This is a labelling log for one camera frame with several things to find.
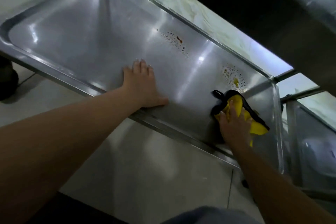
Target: metal post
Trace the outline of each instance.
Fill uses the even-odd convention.
[[[297,99],[301,99],[301,98],[305,98],[305,97],[309,97],[315,94],[319,94],[321,92],[324,92],[325,90],[322,90],[321,87],[317,86],[314,87],[312,89],[309,90],[305,90],[296,94],[292,94],[292,95],[287,95],[283,98],[280,98],[280,101],[282,104],[286,103],[289,100],[297,100]]]
[[[289,77],[291,77],[293,75],[296,75],[298,73],[299,73],[298,71],[296,71],[295,69],[292,68],[292,69],[290,69],[290,70],[288,70],[288,71],[286,71],[286,72],[284,72],[284,73],[282,73],[282,74],[274,77],[273,81],[275,81],[275,83],[278,83],[278,82],[286,80],[287,78],[289,78]]]

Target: tile grout line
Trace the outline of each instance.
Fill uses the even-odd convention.
[[[30,78],[32,78],[36,73],[33,73],[31,76],[29,76],[28,78],[24,79],[22,82],[20,82],[18,85],[17,85],[17,88],[21,86],[21,84],[23,84],[24,82],[28,81]]]
[[[227,209],[229,209],[229,203],[230,203],[230,195],[231,195],[231,187],[232,187],[232,179],[233,179],[233,169],[232,169],[232,173],[231,173],[231,181],[230,181],[230,189],[229,189],[229,197],[227,199]]]

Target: person's right arm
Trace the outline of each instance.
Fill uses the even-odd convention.
[[[265,222],[336,223],[336,218],[253,152],[248,145],[251,123],[245,121],[242,114],[237,117],[233,103],[230,103],[230,121],[221,113],[220,130],[245,175]]]

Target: forearm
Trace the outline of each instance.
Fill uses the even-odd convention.
[[[0,128],[0,214],[38,209],[140,107],[119,88]]]
[[[232,146],[266,223],[335,223],[335,218],[269,166],[248,146]]]

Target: hand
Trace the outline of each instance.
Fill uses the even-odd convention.
[[[248,146],[251,140],[250,128],[252,119],[250,118],[245,121],[244,112],[246,111],[244,108],[241,110],[240,116],[238,117],[233,101],[230,101],[229,105],[230,121],[227,120],[224,112],[220,112],[220,132],[231,149]]]
[[[133,70],[124,67],[122,87],[136,97],[141,107],[167,105],[169,102],[168,98],[159,95],[156,89],[154,70],[151,66],[147,66],[145,60],[134,61]]]

